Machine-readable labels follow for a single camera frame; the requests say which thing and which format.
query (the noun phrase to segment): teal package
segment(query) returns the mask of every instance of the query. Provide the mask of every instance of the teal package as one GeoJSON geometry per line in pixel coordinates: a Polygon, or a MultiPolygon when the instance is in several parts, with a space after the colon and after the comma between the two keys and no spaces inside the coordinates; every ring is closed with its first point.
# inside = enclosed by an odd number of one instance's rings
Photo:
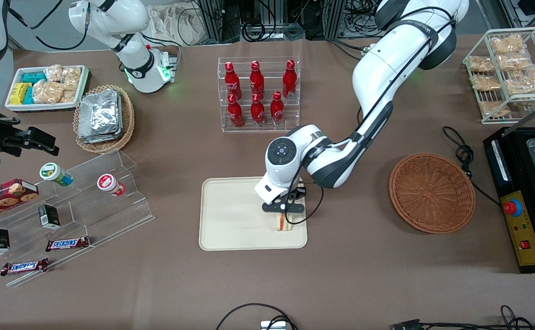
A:
{"type": "Polygon", "coordinates": [[[21,82],[37,83],[41,80],[46,80],[46,75],[43,72],[28,72],[21,77],[21,82]]]}
{"type": "Polygon", "coordinates": [[[25,92],[25,98],[23,99],[23,104],[25,105],[33,104],[33,86],[31,86],[30,88],[27,88],[27,92],[25,92]]]}

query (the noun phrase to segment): brown tablecloth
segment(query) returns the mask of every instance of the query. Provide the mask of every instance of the brown tablecloth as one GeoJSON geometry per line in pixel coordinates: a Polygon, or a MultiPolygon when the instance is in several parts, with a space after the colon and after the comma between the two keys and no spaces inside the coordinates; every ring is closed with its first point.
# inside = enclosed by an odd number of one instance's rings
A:
{"type": "MultiPolygon", "coordinates": [[[[442,134],[450,125],[475,149],[475,181],[495,196],[481,141],[482,125],[462,58],[479,36],[459,38],[456,52],[432,71],[417,71],[398,90],[393,115],[341,188],[327,190],[301,249],[205,252],[198,246],[201,184],[207,178],[261,176],[276,134],[224,134],[217,102],[220,56],[301,56],[301,123],[332,140],[355,128],[355,61],[326,42],[244,42],[186,48],[177,80],[153,94],[129,85],[111,51],[45,54],[16,51],[15,67],[83,64],[91,87],[117,84],[136,109],[124,151],[137,163],[137,186],[156,219],[15,289],[0,277],[0,329],[213,329],[241,303],[271,303],[303,329],[386,329],[426,322],[497,322],[502,304],[535,322],[535,275],[519,275],[498,207],[477,195],[460,231],[433,236],[395,212],[388,178],[399,159],[434,152],[454,159],[442,134]]],[[[358,40],[355,44],[369,44],[358,40]]],[[[60,156],[24,151],[2,156],[0,183],[39,181],[47,161],[73,167],[94,154],[75,144],[72,113],[18,115],[57,138],[60,156]]],[[[307,207],[318,200],[309,188],[307,207]]],[[[226,329],[254,329],[271,311],[232,315],[226,329]]]]}

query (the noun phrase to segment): red bottle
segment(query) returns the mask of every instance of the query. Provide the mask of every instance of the red bottle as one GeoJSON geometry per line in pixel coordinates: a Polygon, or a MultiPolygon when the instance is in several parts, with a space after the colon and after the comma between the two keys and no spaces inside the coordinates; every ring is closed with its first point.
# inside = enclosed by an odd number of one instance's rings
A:
{"type": "Polygon", "coordinates": [[[260,128],[266,125],[265,121],[265,109],[263,108],[262,100],[259,98],[259,94],[253,94],[251,96],[251,118],[253,118],[253,125],[256,128],[260,128]]]}
{"type": "Polygon", "coordinates": [[[294,69],[294,60],[288,60],[286,63],[286,72],[284,73],[284,88],[282,88],[282,94],[285,99],[293,99],[296,97],[296,80],[298,79],[296,71],[294,69]]]}
{"type": "Polygon", "coordinates": [[[226,62],[225,70],[225,84],[227,85],[229,94],[233,94],[237,97],[237,100],[241,100],[241,84],[239,83],[239,77],[237,77],[237,73],[235,73],[235,70],[233,69],[233,63],[226,62]]]}
{"type": "Polygon", "coordinates": [[[227,111],[229,111],[229,119],[231,119],[235,127],[243,127],[243,125],[245,125],[245,119],[243,118],[241,106],[239,103],[237,103],[236,96],[234,96],[234,94],[229,94],[229,96],[227,96],[227,100],[229,101],[229,105],[227,106],[227,111]]]}
{"type": "Polygon", "coordinates": [[[265,84],[263,83],[262,72],[259,71],[259,62],[251,62],[251,75],[249,76],[251,84],[251,93],[257,94],[260,100],[263,100],[265,84]]]}
{"type": "Polygon", "coordinates": [[[273,125],[281,126],[284,124],[284,101],[282,101],[282,94],[277,90],[273,93],[272,104],[270,104],[269,108],[273,125]]]}

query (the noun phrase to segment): wicker basket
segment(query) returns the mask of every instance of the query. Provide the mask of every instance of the wicker basket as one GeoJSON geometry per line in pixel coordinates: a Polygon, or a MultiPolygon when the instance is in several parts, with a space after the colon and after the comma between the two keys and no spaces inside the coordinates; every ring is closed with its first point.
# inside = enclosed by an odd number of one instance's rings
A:
{"type": "MultiPolygon", "coordinates": [[[[98,143],[84,143],[79,138],[76,139],[76,143],[88,152],[94,153],[106,153],[113,149],[123,148],[127,142],[129,142],[131,135],[133,135],[133,129],[135,128],[135,114],[133,111],[133,104],[129,100],[127,92],[125,92],[121,87],[111,86],[109,84],[104,86],[99,86],[97,88],[89,90],[86,94],[96,94],[104,91],[105,89],[114,89],[119,94],[121,94],[121,111],[123,113],[123,136],[119,140],[104,141],[98,143]]],[[[74,122],[72,123],[72,128],[76,135],[78,135],[78,116],[80,111],[80,104],[76,106],[74,110],[74,122]]]]}
{"type": "Polygon", "coordinates": [[[404,220],[431,234],[461,229],[475,211],[475,190],[467,175],[431,153],[402,159],[389,177],[389,195],[404,220]]]}

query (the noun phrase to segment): aluminum foil container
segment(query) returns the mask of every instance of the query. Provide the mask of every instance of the aluminum foil container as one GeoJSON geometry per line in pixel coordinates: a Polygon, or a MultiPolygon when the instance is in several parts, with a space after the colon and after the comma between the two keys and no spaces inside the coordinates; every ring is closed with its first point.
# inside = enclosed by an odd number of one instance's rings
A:
{"type": "Polygon", "coordinates": [[[97,143],[123,136],[121,96],[116,90],[106,89],[82,98],[78,138],[84,143],[97,143]]]}

